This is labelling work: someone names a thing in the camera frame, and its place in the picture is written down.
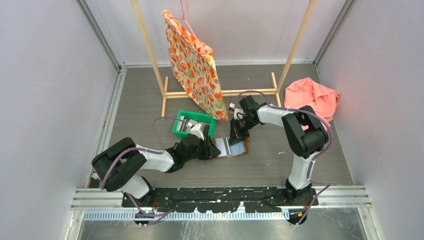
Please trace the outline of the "brown leather card holder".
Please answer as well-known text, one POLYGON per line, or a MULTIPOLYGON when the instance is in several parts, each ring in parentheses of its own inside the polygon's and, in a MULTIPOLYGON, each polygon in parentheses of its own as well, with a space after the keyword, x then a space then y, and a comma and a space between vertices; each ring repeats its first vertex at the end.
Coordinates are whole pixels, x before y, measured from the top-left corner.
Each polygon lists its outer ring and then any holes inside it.
POLYGON ((248 139, 238 142, 234 145, 229 144, 229 137, 218 137, 213 140, 214 145, 220 151, 220 154, 217 158, 232 158, 242 155, 247 155, 249 153, 249 143, 248 139))

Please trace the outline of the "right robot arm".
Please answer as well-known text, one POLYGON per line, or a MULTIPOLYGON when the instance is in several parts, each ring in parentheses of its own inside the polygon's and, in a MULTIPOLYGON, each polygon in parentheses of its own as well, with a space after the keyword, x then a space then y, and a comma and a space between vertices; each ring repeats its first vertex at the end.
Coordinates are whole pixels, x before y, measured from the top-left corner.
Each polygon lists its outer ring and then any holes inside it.
POLYGON ((330 139, 321 119, 309 105, 298 109, 283 108, 271 103, 257 103, 251 95, 244 97, 239 104, 240 108, 236 108, 233 103, 229 106, 233 114, 229 145, 249 138, 249 131, 257 125, 282 127, 294 154, 284 196, 291 205, 299 205, 311 192, 311 173, 315 160, 330 139))

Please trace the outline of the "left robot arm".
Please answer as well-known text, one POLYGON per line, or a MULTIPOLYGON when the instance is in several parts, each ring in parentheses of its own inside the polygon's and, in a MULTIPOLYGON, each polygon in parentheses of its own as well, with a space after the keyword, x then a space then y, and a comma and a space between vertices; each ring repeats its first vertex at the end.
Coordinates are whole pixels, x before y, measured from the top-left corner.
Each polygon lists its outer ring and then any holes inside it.
POLYGON ((125 137, 94 157, 91 165, 99 176, 100 188, 108 192, 120 190, 131 195, 141 207, 153 202, 152 186, 140 169, 173 173, 191 160, 211 160, 221 154, 210 136, 186 135, 180 142, 164 150, 154 150, 136 144, 125 137))

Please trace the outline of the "green plastic card bin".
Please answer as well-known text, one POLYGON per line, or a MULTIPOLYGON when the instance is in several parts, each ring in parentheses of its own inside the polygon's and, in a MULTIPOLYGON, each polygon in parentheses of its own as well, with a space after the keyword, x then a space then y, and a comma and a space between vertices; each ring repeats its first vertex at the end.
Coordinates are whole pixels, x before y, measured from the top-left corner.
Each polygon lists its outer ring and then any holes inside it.
POLYGON ((208 114, 179 110, 177 118, 183 122, 176 120, 172 132, 176 134, 179 139, 182 140, 188 135, 191 132, 191 127, 194 127, 196 124, 204 125, 203 134, 208 134, 212 139, 214 138, 217 121, 208 114))

